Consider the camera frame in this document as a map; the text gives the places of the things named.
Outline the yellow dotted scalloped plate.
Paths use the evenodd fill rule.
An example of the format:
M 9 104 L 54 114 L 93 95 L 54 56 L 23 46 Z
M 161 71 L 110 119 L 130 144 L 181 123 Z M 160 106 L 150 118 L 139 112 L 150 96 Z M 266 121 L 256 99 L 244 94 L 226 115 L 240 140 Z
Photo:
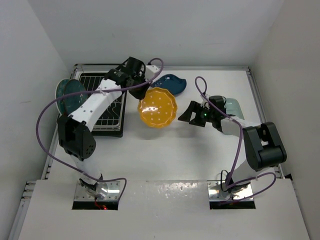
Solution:
M 154 87 L 147 90 L 137 110 L 140 119 L 148 127 L 161 129 L 175 120 L 178 105 L 176 98 L 167 89 Z

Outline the navy leaf-shaped dish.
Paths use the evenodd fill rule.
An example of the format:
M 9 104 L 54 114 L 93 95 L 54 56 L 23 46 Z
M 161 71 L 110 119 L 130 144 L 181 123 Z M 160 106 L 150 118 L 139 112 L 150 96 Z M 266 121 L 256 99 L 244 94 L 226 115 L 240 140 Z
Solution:
M 187 80 L 179 78 L 174 74 L 166 74 L 154 81 L 151 88 L 162 88 L 168 90 L 172 95 L 181 94 L 187 87 Z

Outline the pale green rectangular plate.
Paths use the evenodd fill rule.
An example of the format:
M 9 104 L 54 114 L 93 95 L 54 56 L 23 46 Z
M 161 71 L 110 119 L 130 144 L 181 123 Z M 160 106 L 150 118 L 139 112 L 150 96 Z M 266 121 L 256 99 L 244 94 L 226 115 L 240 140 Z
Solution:
M 244 120 L 244 115 L 241 109 L 239 102 L 234 98 L 226 98 L 225 105 L 226 114 L 236 116 L 242 120 Z

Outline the dark teal round plate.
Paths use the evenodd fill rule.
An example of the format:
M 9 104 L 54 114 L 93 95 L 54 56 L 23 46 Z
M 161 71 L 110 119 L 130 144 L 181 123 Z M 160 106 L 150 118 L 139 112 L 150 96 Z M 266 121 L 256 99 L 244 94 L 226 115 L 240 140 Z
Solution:
M 59 98 L 72 93 L 86 92 L 84 85 L 76 79 L 62 79 L 56 86 L 55 98 Z M 87 93 L 81 93 L 56 102 L 60 115 L 69 115 L 77 110 L 87 99 Z

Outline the red teal floral plate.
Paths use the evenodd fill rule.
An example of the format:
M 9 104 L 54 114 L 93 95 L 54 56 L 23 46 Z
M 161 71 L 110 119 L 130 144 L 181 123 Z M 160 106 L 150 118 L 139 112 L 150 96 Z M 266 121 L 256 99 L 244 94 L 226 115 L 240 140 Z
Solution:
M 67 83 L 70 81 L 69 78 L 65 78 L 59 81 L 59 83 L 57 84 L 56 88 L 55 88 L 55 98 L 59 98 L 62 97 L 65 94 L 65 87 L 67 85 Z M 64 100 L 57 100 L 55 102 L 57 110 L 59 112 L 60 115 L 64 115 L 65 114 L 65 107 L 64 107 Z

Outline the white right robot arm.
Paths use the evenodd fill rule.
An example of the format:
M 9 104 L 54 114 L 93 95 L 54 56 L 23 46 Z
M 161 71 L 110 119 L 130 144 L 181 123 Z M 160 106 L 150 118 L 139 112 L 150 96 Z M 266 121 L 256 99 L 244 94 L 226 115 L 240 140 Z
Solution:
M 287 160 L 287 152 L 273 122 L 250 123 L 227 114 L 226 100 L 220 95 L 203 96 L 202 99 L 202 103 L 191 101 L 178 120 L 198 127 L 210 123 L 224 135 L 238 137 L 238 146 L 244 146 L 245 150 L 245 160 L 241 164 L 237 164 L 240 150 L 236 151 L 231 170 L 220 185 L 222 191 L 231 193 L 262 176 L 264 169 Z

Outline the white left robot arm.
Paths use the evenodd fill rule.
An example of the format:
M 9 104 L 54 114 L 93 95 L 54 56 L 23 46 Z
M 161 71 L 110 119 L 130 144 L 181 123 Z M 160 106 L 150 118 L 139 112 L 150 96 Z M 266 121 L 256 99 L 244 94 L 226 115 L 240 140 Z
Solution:
M 94 125 L 105 110 L 126 91 L 141 100 L 145 97 L 159 68 L 151 63 L 129 57 L 122 65 L 109 70 L 89 98 L 57 121 L 59 145 L 72 158 L 81 172 L 80 185 L 96 199 L 108 194 L 108 185 L 92 155 L 96 141 L 92 134 Z

